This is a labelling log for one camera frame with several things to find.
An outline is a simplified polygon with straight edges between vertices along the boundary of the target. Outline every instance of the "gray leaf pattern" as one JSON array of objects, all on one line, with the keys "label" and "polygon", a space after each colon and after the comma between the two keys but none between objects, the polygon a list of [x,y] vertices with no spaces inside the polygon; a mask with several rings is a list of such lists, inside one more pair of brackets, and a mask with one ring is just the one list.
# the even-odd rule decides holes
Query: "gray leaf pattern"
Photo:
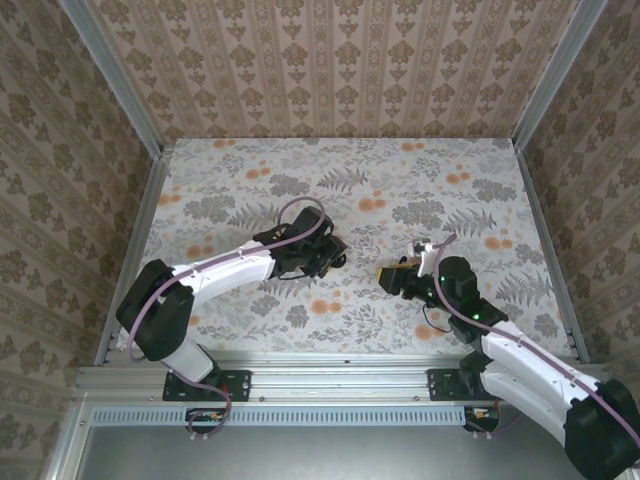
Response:
[{"label": "gray leaf pattern", "polygon": [[520,244],[516,247],[516,256],[522,262],[531,262],[534,265],[542,265],[544,263],[544,255],[526,244]]},{"label": "gray leaf pattern", "polygon": [[491,213],[487,215],[484,209],[480,213],[469,208],[466,212],[456,210],[456,213],[452,213],[443,229],[451,233],[473,237],[474,233],[480,235],[487,228],[492,229],[496,225]]},{"label": "gray leaf pattern", "polygon": [[357,167],[355,170],[350,168],[334,168],[332,171],[324,174],[318,181],[317,186],[351,193],[353,187],[363,185],[367,181],[365,173],[361,172]]},{"label": "gray leaf pattern", "polygon": [[[458,240],[446,255],[468,259],[481,294],[543,347],[569,353],[508,139],[217,144],[223,146],[207,139],[176,145],[143,263],[161,258],[179,265],[236,248],[273,227],[284,204],[301,195],[323,202],[349,249],[344,268],[322,279],[269,279],[197,306],[192,314],[199,323],[188,330],[197,343],[262,352],[462,354],[466,347],[452,335],[425,324],[419,302],[390,296],[376,282],[376,268],[397,263],[410,242],[440,242],[455,232]],[[284,221],[304,206],[293,205]],[[7,281],[35,278],[29,268],[23,271],[21,259],[3,259]],[[125,341],[122,332],[118,346]],[[0,355],[19,358],[23,349],[0,339]],[[44,375],[56,362],[40,354],[31,347],[24,365]]]},{"label": "gray leaf pattern", "polygon": [[278,217],[278,208],[273,204],[245,205],[241,207],[230,219],[229,225],[246,228],[248,230],[264,229],[273,225]]},{"label": "gray leaf pattern", "polygon": [[473,188],[477,188],[476,196],[483,202],[492,200],[500,200],[507,202],[516,199],[516,191],[511,187],[505,187],[499,182],[487,179],[478,179],[473,181]]},{"label": "gray leaf pattern", "polygon": [[271,310],[280,305],[280,302],[271,295],[265,295],[251,304],[251,311],[261,317],[265,317]]},{"label": "gray leaf pattern", "polygon": [[308,183],[301,182],[296,177],[290,177],[285,174],[273,175],[269,179],[269,183],[273,184],[269,191],[276,197],[284,195],[300,196],[309,191]]},{"label": "gray leaf pattern", "polygon": [[428,230],[435,230],[442,225],[438,216],[442,213],[445,213],[442,203],[426,199],[421,202],[409,202],[406,207],[395,207],[393,219],[405,225],[421,225]]},{"label": "gray leaf pattern", "polygon": [[196,220],[206,218],[212,223],[220,223],[229,218],[225,209],[233,206],[235,206],[235,200],[232,196],[216,195],[187,203],[183,213]]},{"label": "gray leaf pattern", "polygon": [[528,307],[532,301],[538,305],[542,297],[550,296],[551,282],[548,278],[542,278],[540,273],[535,278],[526,272],[522,275],[524,278],[510,273],[509,278],[500,284],[496,298],[521,305],[526,302]]},{"label": "gray leaf pattern", "polygon": [[295,305],[289,309],[284,319],[289,322],[293,328],[302,328],[307,326],[309,315],[304,305]]}]

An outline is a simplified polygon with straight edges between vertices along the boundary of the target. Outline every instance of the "floral tablecloth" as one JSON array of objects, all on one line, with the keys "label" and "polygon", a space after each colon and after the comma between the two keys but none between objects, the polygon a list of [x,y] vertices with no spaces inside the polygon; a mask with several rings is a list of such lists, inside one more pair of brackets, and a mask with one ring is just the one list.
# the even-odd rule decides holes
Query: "floral tablecloth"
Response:
[{"label": "floral tablecloth", "polygon": [[[376,283],[376,268],[397,263],[412,240],[456,232],[447,254],[469,260],[483,296],[543,347],[569,353],[508,139],[178,141],[142,263],[234,249],[300,195],[324,203],[349,246],[347,264],[322,280],[268,280],[212,299],[193,311],[195,341],[218,350],[465,352],[452,334],[427,326],[419,301]],[[428,315],[446,327],[442,312]]]}]

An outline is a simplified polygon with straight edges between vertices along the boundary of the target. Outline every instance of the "purple cable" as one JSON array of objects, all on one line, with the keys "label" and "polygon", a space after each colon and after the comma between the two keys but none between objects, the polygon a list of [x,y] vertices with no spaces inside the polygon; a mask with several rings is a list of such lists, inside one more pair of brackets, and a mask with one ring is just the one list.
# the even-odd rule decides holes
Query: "purple cable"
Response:
[{"label": "purple cable", "polygon": [[480,433],[486,433],[487,436],[491,435],[500,435],[503,434],[505,432],[508,432],[509,430],[511,430],[515,425],[517,425],[518,423],[520,423],[520,421],[522,420],[522,413],[518,413],[518,416],[516,418],[514,418],[509,424],[505,425],[502,428],[498,428],[492,432],[489,432],[487,430],[485,430],[484,428],[482,428],[480,425],[478,425],[475,422],[472,422],[470,420],[467,420],[467,425],[471,425],[473,428],[477,429]]},{"label": "purple cable", "polygon": [[301,234],[288,238],[286,240],[281,240],[279,242],[272,243],[271,245],[261,245],[259,247],[248,248],[247,250],[229,252],[220,257],[212,258],[208,262],[205,262],[197,267],[194,267],[191,270],[186,270],[174,277],[171,277],[169,280],[163,283],[160,288],[158,288],[155,292],[153,292],[149,297],[149,299],[146,301],[146,303],[140,309],[140,313],[138,313],[138,316],[136,317],[135,321],[133,322],[133,325],[131,326],[131,330],[129,331],[129,338],[127,339],[127,354],[129,355],[129,359],[132,362],[139,363],[146,358],[144,355],[141,357],[135,357],[133,355],[133,341],[136,338],[136,334],[138,333],[140,324],[142,323],[142,321],[144,320],[144,317],[149,312],[149,309],[151,308],[151,306],[154,304],[154,302],[158,298],[160,298],[160,295],[162,295],[162,293],[164,293],[164,291],[167,290],[171,285],[179,282],[180,280],[182,280],[185,277],[188,277],[191,274],[202,272],[208,268],[213,267],[214,265],[219,265],[220,263],[227,262],[229,260],[233,260],[238,257],[243,257],[245,255],[253,255],[254,253],[263,252],[265,250],[275,250],[276,248],[284,247],[285,245],[289,245],[290,243],[297,242],[298,240],[302,240],[303,238],[308,237],[313,232],[315,232],[318,228],[320,228],[320,226],[322,225],[322,222],[324,222],[324,219],[326,217],[324,205],[322,204],[322,202],[320,202],[320,200],[317,200],[313,197],[298,197],[286,203],[285,206],[282,207],[282,209],[280,210],[280,213],[278,214],[278,224],[280,224],[280,221],[282,219],[282,214],[287,208],[289,208],[291,205],[295,203],[302,202],[304,200],[313,202],[316,205],[318,205],[318,207],[320,207],[320,219],[316,222],[316,224],[313,227],[311,227],[306,232],[302,232]]},{"label": "purple cable", "polygon": [[[229,396],[229,394],[227,392],[225,392],[224,390],[220,390],[219,388],[214,387],[213,385],[207,385],[207,384],[204,384],[204,383],[192,382],[187,377],[184,377],[180,373],[178,373],[175,370],[171,369],[171,367],[169,367],[169,368],[170,368],[171,373],[173,373],[173,375],[175,375],[178,379],[180,379],[181,381],[183,381],[187,385],[191,385],[192,387],[196,387],[196,388],[201,388],[203,390],[210,390],[210,391],[215,392],[215,393],[217,393],[218,395],[220,395],[221,397],[224,398],[224,400],[226,402],[226,407],[225,407],[225,410],[224,410],[224,415],[222,417],[222,420],[220,420],[218,425],[216,425],[213,428],[213,430],[211,430],[209,433],[207,433],[207,435],[215,435],[216,433],[218,433],[220,431],[220,429],[223,427],[223,425],[225,423],[227,423],[227,420],[229,420],[229,416],[231,415],[231,397]],[[206,414],[206,412],[198,412],[198,413],[196,413],[194,415],[191,415],[191,417],[189,417],[189,423],[187,425],[187,429],[189,430],[189,433],[195,433],[193,431],[193,422],[194,422],[194,420],[196,418],[201,417],[204,414]]]},{"label": "purple cable", "polygon": [[558,365],[553,360],[547,358],[542,352],[540,352],[531,343],[529,343],[527,341],[522,341],[520,338],[516,337],[515,335],[512,335],[509,332],[504,332],[504,331],[500,330],[499,328],[489,327],[489,326],[484,325],[484,324],[482,324],[480,322],[476,322],[475,320],[472,320],[471,318],[469,318],[469,317],[463,315],[462,313],[458,312],[453,307],[453,305],[451,305],[449,303],[447,298],[444,296],[444,293],[442,292],[442,287],[440,286],[440,260],[442,258],[442,255],[444,254],[444,250],[447,248],[447,246],[449,246],[451,243],[453,243],[453,241],[457,237],[458,236],[455,233],[450,235],[449,238],[447,238],[443,243],[441,243],[439,245],[439,250],[438,250],[438,253],[436,255],[436,264],[435,264],[435,268],[434,268],[434,271],[433,271],[433,276],[435,278],[434,284],[435,284],[435,287],[436,287],[436,292],[438,292],[438,297],[440,297],[440,301],[442,302],[442,304],[449,310],[449,312],[451,312],[453,315],[455,315],[460,320],[463,320],[463,321],[467,322],[469,325],[473,325],[474,327],[480,328],[481,330],[485,330],[485,331],[490,332],[490,333],[495,333],[497,335],[501,335],[502,337],[505,337],[505,338],[507,338],[509,340],[512,340],[512,341],[517,342],[518,344],[522,345],[524,348],[526,348],[531,353],[533,353],[536,357],[540,358],[542,361],[544,361],[545,363],[550,365],[554,370],[556,370],[558,373],[560,373],[567,380],[570,380],[571,383],[573,383],[573,384],[577,385],[578,387],[580,387],[587,394],[589,394],[589,396],[591,398],[593,398],[596,402],[598,402],[598,404],[600,404],[600,406],[602,408],[604,408],[604,410],[609,415],[611,415],[613,417],[613,419],[616,422],[618,422],[622,428],[624,428],[624,430],[629,434],[629,436],[633,439],[633,441],[636,443],[636,446],[640,450],[640,436],[638,436],[638,434],[633,429],[633,427],[631,425],[629,425],[629,423],[624,418],[622,418],[622,416],[620,416],[620,414],[618,412],[616,412],[607,402],[605,402],[604,399],[600,395],[598,395],[595,390],[593,390],[591,387],[589,387],[589,385],[584,383],[579,378],[574,378],[574,376],[570,372],[568,372],[564,367],[562,367],[561,365]]}]

